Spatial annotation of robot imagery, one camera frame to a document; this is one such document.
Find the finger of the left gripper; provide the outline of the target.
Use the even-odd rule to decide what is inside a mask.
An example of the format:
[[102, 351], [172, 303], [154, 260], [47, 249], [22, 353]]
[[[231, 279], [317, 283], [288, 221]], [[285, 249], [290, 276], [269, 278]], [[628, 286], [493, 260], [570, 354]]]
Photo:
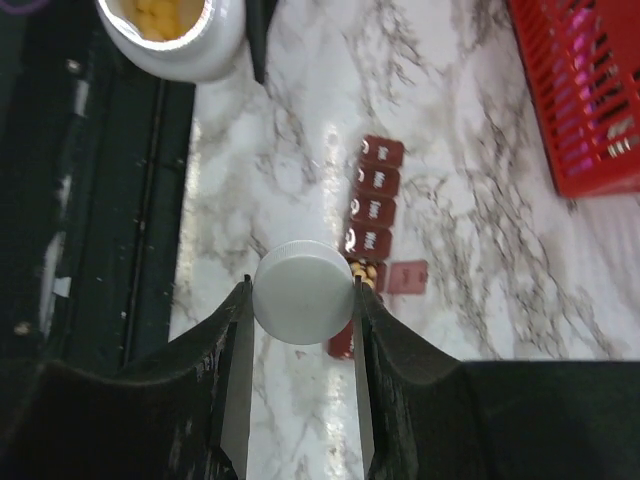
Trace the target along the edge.
[[246, 37], [254, 72], [254, 79], [265, 82], [268, 32], [277, 0], [246, 0]]

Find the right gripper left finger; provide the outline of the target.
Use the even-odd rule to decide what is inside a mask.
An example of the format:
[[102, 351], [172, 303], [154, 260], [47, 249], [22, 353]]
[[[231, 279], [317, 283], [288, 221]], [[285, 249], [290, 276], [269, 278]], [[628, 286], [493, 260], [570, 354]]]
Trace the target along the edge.
[[54, 359], [1, 364], [5, 479], [243, 479], [252, 285], [113, 376]]

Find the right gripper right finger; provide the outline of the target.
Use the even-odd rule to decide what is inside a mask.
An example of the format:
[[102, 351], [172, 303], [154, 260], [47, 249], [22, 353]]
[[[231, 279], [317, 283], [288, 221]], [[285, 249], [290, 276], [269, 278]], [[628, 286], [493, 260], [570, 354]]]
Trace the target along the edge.
[[635, 361], [461, 361], [354, 287], [368, 479], [635, 479]]

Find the white pill bottle blue label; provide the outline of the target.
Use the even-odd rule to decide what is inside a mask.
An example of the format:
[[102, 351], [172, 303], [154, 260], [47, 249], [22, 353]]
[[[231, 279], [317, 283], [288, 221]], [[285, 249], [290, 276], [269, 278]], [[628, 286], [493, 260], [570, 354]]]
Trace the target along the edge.
[[140, 69], [190, 83], [225, 76], [244, 38], [242, 1], [96, 2], [116, 47]]

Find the white pill bottle cap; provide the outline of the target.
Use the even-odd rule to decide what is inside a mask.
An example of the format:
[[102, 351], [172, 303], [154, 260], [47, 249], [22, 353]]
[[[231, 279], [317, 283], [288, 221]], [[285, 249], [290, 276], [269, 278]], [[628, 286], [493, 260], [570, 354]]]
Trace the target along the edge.
[[354, 280], [333, 247], [295, 240], [269, 251], [253, 281], [252, 306], [259, 325], [292, 345], [328, 341], [352, 318]]

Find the dark red weekly pill organizer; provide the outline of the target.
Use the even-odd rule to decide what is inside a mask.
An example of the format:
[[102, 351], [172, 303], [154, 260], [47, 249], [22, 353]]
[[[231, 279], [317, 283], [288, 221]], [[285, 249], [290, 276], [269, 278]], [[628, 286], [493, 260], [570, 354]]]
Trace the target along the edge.
[[426, 261], [391, 258], [404, 154], [399, 140], [364, 135], [348, 197], [340, 251], [354, 281], [379, 296], [426, 291]]

